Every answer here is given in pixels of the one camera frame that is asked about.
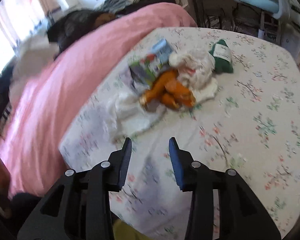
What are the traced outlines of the white tissue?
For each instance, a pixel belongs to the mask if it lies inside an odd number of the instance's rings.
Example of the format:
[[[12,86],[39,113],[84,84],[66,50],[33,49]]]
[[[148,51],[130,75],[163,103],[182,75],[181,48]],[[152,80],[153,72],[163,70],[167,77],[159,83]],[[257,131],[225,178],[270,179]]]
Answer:
[[[143,107],[139,97],[131,92],[119,92],[106,104],[103,121],[104,137],[115,141],[120,137],[130,137],[142,133],[157,123],[167,108],[157,101]]]

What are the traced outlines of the colourful snack package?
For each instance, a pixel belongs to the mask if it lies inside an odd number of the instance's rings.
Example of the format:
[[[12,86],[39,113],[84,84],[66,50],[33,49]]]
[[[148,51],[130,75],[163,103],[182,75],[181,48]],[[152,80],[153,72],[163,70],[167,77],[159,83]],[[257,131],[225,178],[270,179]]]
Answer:
[[[169,68],[168,56],[148,54],[129,63],[119,77],[135,94],[141,95],[145,90],[150,89],[159,75]]]

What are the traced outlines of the white plastic bag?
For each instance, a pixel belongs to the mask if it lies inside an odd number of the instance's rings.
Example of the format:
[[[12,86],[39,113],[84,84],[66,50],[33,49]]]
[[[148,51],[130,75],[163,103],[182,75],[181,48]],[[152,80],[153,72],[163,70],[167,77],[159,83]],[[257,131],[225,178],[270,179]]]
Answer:
[[[196,104],[216,96],[218,82],[213,77],[215,59],[209,52],[203,49],[173,52],[168,62],[178,70],[177,80],[193,93]]]

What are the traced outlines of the blue milk carton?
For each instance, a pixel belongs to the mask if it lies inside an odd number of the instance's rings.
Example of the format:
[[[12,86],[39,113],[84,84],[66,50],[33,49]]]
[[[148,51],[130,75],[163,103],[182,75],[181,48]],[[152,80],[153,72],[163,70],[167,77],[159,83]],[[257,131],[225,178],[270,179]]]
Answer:
[[[168,63],[169,56],[173,52],[174,52],[173,48],[165,38],[158,41],[150,49],[150,53],[154,54],[160,60],[161,63]]]

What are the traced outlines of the pink duvet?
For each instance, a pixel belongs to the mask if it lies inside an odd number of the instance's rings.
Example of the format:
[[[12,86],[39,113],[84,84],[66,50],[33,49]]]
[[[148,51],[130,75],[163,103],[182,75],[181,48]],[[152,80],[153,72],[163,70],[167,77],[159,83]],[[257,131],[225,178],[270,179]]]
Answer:
[[[8,195],[46,194],[66,170],[58,149],[64,133],[92,92],[141,39],[157,28],[195,26],[181,6],[152,4],[83,36],[29,79],[0,139],[0,159],[10,174]]]

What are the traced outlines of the black jacket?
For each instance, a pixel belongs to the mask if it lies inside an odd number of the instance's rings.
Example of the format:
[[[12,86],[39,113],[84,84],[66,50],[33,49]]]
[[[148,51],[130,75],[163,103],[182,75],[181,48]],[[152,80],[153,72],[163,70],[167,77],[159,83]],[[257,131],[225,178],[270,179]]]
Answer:
[[[59,53],[67,50],[73,43],[116,19],[116,15],[89,9],[75,10],[55,22],[47,31],[50,43],[57,43]]]

